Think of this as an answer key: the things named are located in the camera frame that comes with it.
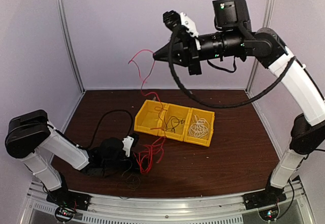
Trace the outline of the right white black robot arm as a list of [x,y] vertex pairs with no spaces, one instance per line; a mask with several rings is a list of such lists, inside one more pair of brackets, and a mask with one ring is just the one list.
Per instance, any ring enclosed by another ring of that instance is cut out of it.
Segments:
[[297,60],[283,40],[270,28],[252,31],[246,0],[215,0],[214,25],[216,32],[200,35],[196,24],[185,13],[167,11],[162,20],[171,31],[168,44],[155,52],[153,58],[166,61],[178,88],[191,100],[208,108],[222,105],[204,102],[180,81],[175,66],[188,69],[190,75],[200,75],[201,62],[225,57],[255,57],[276,77],[273,84],[260,94],[237,104],[242,107],[259,100],[277,84],[282,83],[302,110],[294,120],[290,144],[280,162],[269,176],[260,199],[272,204],[282,194],[299,164],[324,141],[324,96],[305,67]]

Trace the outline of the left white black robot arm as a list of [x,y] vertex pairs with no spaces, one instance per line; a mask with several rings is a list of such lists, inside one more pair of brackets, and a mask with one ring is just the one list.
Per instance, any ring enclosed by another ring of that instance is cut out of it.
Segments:
[[40,109],[10,120],[5,137],[7,153],[23,162],[44,186],[53,191],[53,197],[63,206],[73,201],[73,194],[66,189],[63,174],[54,169],[41,154],[46,149],[75,170],[87,176],[108,177],[108,171],[140,172],[137,154],[133,147],[139,136],[128,134],[122,140],[110,137],[100,146],[82,147],[62,132]]

